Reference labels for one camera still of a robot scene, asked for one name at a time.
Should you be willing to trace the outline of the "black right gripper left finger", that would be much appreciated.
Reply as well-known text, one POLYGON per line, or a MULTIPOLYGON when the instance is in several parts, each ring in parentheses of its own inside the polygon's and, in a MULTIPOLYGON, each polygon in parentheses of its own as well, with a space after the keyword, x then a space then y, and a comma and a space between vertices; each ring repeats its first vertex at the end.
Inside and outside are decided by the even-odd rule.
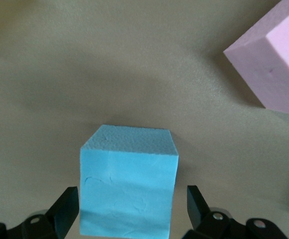
POLYGON ((0 239, 63 239, 78 213, 78 188, 68 187, 46 213, 33 215, 12 229, 0 223, 0 239))

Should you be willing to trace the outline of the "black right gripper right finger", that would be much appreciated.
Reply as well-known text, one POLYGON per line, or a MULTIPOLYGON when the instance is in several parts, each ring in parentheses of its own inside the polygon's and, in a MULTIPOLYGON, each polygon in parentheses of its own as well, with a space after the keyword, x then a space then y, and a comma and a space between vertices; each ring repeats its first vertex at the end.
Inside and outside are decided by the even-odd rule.
POLYGON ((250 218, 241 224, 224 212, 212 211, 196 185, 187 186, 187 211, 192 229, 183 239, 286 239, 273 222, 250 218))

